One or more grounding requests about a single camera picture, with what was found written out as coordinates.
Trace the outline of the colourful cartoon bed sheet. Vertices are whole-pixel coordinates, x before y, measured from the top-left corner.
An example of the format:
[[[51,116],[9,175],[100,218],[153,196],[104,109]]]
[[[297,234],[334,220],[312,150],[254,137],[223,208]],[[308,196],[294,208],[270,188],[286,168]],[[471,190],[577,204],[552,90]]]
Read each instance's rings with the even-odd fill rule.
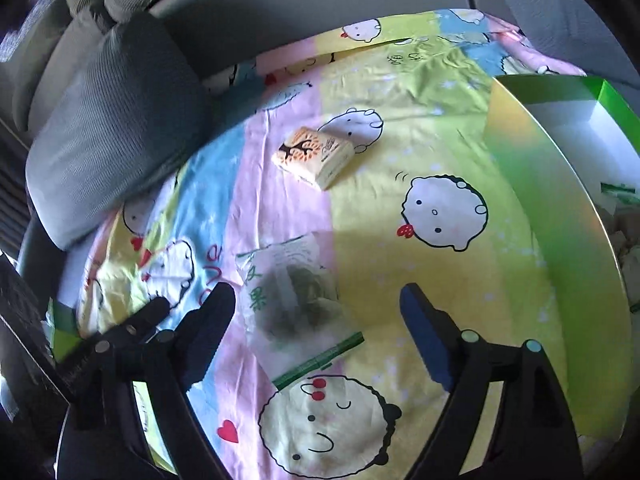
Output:
[[[579,76],[477,10],[374,18],[210,77],[213,139],[96,234],[67,337],[122,322],[157,295],[171,330],[235,256],[314,233],[364,343],[278,390],[240,312],[188,398],[235,479],[397,479],[447,401],[399,310],[418,284],[459,326],[498,344],[534,338],[567,396],[555,288],[518,196],[485,139],[499,76]],[[325,191],[272,161],[300,127],[349,140]]]

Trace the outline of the grey sofa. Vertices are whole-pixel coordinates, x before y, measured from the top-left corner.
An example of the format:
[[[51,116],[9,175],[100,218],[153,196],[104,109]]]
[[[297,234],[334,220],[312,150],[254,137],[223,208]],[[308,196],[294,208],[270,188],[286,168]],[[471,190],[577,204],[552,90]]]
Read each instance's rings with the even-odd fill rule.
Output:
[[[639,0],[585,2],[639,73]],[[26,157],[78,67],[132,14],[161,20],[204,78],[350,22],[448,8],[480,10],[524,34],[506,0],[1,0],[2,249],[34,287],[55,290],[64,271],[78,272],[88,248],[62,252],[49,240],[26,190]]]

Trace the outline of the grey throw pillow left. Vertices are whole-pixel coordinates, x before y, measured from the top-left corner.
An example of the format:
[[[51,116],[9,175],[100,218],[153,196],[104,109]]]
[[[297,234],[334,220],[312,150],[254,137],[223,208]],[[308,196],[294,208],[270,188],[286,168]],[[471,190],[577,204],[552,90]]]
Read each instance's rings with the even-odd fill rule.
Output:
[[[30,148],[26,184],[43,229],[69,248],[212,131],[198,75],[157,18],[134,14],[81,65]]]

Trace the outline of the orange tissue pack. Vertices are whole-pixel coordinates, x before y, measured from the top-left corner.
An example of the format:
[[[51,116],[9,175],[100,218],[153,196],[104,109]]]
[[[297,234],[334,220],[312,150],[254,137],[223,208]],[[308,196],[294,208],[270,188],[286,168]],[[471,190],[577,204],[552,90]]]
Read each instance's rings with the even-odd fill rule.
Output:
[[[271,161],[296,179],[325,191],[354,156],[349,140],[300,127],[280,144]]]

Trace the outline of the green white cardboard box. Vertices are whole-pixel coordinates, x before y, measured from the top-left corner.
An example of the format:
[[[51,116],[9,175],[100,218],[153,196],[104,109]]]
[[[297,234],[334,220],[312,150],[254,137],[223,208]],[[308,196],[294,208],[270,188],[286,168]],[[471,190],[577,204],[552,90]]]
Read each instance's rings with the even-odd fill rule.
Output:
[[[618,439],[632,393],[631,315],[598,210],[602,184],[639,185],[639,119],[598,77],[499,76],[485,139],[555,288],[576,428]]]

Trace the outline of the grey throw pillow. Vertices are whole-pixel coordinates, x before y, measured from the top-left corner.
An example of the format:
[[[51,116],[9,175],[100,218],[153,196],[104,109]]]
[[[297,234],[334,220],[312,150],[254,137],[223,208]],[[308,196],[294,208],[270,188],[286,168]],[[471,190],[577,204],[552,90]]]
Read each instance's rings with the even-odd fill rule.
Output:
[[[639,74],[585,0],[506,0],[535,48],[587,73],[638,87]]]
[[[134,14],[81,65],[30,148],[26,184],[43,229],[69,248],[212,131],[198,75],[157,18]]]

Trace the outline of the grey throw pillow right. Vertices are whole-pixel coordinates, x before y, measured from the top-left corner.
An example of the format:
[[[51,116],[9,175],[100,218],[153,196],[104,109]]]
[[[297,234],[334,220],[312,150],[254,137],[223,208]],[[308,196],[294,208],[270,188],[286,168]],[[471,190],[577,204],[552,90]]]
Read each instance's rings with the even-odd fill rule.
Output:
[[[638,87],[639,74],[585,0],[506,0],[535,48],[587,73]]]

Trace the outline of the clear plastic snack bag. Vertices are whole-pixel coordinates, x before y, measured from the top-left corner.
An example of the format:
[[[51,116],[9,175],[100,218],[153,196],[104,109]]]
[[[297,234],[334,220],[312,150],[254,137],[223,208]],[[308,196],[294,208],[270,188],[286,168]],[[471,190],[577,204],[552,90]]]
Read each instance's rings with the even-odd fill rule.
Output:
[[[364,343],[314,233],[236,255],[235,266],[246,342],[274,388]]]

